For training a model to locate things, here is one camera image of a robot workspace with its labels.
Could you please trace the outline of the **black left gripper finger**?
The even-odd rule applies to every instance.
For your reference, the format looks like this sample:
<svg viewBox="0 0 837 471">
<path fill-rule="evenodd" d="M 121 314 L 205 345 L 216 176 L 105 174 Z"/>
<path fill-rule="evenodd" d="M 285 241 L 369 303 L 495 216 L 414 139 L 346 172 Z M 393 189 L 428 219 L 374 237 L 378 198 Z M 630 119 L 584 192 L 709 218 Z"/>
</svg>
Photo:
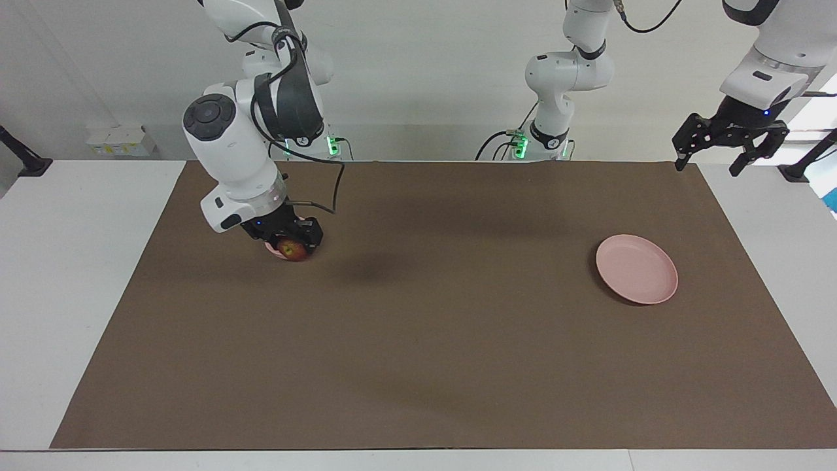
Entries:
<svg viewBox="0 0 837 471">
<path fill-rule="evenodd" d="M 726 120 L 692 113 L 674 134 L 675 169 L 682 172 L 694 153 L 726 144 Z"/>
<path fill-rule="evenodd" d="M 787 134 L 789 128 L 785 122 L 775 122 L 759 130 L 733 128 L 733 147 L 741 147 L 743 151 L 730 164 L 730 176 L 736 178 L 748 165 L 756 163 L 759 159 L 774 157 L 777 150 L 783 146 Z"/>
</svg>

